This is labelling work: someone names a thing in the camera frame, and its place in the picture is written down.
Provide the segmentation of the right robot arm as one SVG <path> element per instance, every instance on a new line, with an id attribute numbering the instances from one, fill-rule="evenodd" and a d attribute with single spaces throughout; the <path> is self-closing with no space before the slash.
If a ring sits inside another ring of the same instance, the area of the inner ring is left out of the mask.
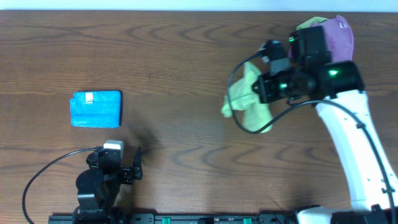
<path id="1" fill-rule="evenodd" d="M 261 103 L 287 99 L 290 109 L 314 107 L 335 145 L 349 187 L 351 208 L 301 208 L 295 223 L 396 223 L 397 176 L 369 112 L 368 97 L 354 62 L 334 62 L 323 27 L 290 34 L 289 50 L 267 41 L 258 56 L 269 65 L 252 90 Z"/>

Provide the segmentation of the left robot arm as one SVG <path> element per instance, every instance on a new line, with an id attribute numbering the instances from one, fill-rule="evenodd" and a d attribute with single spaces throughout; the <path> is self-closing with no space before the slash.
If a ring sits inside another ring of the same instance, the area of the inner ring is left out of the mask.
<path id="1" fill-rule="evenodd" d="M 72 213 L 73 223 L 129 223 L 129 215 L 114 207 L 121 185 L 132 185 L 143 176 L 141 150 L 132 159 L 132 165 L 121 165 L 119 149 L 96 147 L 88 155 L 89 169 L 76 179 L 79 206 Z"/>

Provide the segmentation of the light green cloth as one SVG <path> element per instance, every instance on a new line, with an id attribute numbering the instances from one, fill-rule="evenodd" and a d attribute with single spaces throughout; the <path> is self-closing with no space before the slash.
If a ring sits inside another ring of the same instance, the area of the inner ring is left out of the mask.
<path id="1" fill-rule="evenodd" d="M 261 71 L 253 63 L 245 62 L 243 77 L 228 88 L 221 107 L 225 118 L 233 118 L 235 111 L 242 111 L 242 121 L 235 118 L 238 126 L 249 133 L 260 130 L 273 119 L 269 105 L 262 104 L 259 95 L 252 90 L 260 74 Z"/>

